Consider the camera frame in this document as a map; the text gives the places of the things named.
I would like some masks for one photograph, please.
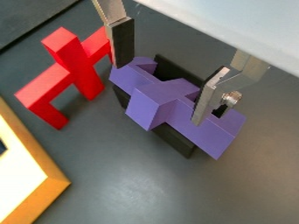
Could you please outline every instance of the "gray floor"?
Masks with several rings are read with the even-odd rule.
[[[0,50],[78,0],[0,0]]]
[[[160,53],[201,78],[229,63],[228,45],[131,0],[125,8],[136,19],[136,55]],[[90,1],[0,57],[0,94],[72,181],[36,223],[297,223],[299,80],[272,67],[241,91],[247,123],[219,161],[199,150],[184,159],[129,120],[108,83],[108,59],[96,65],[106,85],[96,100],[85,101],[74,87],[54,100],[69,116],[57,131],[13,93],[52,64],[40,40],[60,26],[80,39],[101,26]]]

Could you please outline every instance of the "metal gripper jaw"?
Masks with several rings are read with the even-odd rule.
[[[245,86],[256,83],[263,77],[269,65],[240,50],[236,51],[229,67],[221,67],[204,81],[195,102],[191,121],[199,125],[205,116],[220,109],[221,117],[241,98],[237,92]]]
[[[135,57],[135,20],[127,16],[121,0],[92,0],[106,28],[112,62],[123,67]]]

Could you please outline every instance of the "orange frame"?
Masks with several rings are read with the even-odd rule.
[[[70,184],[0,98],[0,223],[32,223]]]

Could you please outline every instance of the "purple puzzle piece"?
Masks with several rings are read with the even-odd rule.
[[[125,113],[145,130],[168,123],[217,159],[245,117],[231,109],[220,119],[209,115],[200,126],[195,126],[191,118],[199,88],[184,79],[157,80],[152,76],[155,67],[151,59],[137,57],[123,68],[112,68],[109,80],[131,95]]]

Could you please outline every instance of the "red cross-shaped block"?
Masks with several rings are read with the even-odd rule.
[[[88,100],[104,89],[93,64],[108,54],[109,41],[101,27],[81,43],[62,27],[42,41],[56,63],[14,94],[21,104],[56,129],[68,119],[50,105],[53,98],[73,84]]]

